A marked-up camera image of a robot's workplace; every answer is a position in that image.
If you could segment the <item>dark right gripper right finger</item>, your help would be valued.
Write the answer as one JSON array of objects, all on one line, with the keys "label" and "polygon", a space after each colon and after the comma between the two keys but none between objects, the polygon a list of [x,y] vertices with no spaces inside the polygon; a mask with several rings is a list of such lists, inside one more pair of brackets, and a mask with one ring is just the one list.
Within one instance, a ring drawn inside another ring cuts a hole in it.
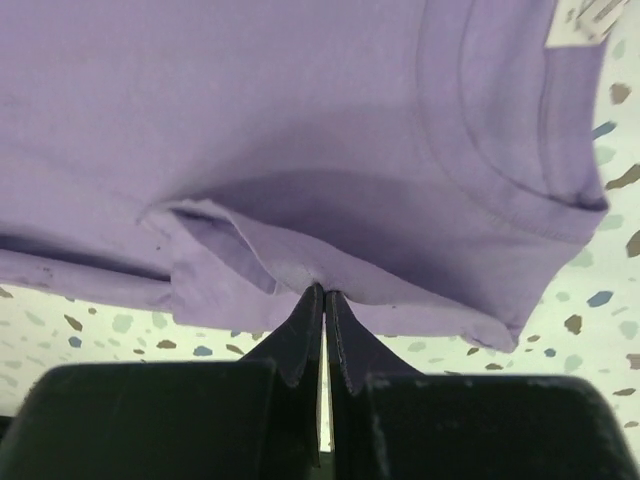
[{"label": "dark right gripper right finger", "polygon": [[424,374],[325,297],[339,479],[635,479],[602,395],[570,376]]}]

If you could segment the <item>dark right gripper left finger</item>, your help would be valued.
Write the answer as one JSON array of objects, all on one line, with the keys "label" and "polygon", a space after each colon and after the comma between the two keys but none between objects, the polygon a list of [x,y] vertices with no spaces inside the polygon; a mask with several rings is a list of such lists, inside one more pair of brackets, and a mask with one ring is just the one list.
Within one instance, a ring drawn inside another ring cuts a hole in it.
[{"label": "dark right gripper left finger", "polygon": [[2,422],[5,479],[307,479],[320,464],[324,292],[236,361],[49,370]]}]

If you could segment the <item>lilac t shirt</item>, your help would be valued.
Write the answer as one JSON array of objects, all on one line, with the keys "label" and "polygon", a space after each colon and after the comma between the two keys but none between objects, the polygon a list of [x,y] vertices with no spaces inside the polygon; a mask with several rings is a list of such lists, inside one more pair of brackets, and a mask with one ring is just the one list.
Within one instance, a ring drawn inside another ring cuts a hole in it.
[{"label": "lilac t shirt", "polygon": [[5,1],[1,279],[510,352],[608,204],[553,1]]}]

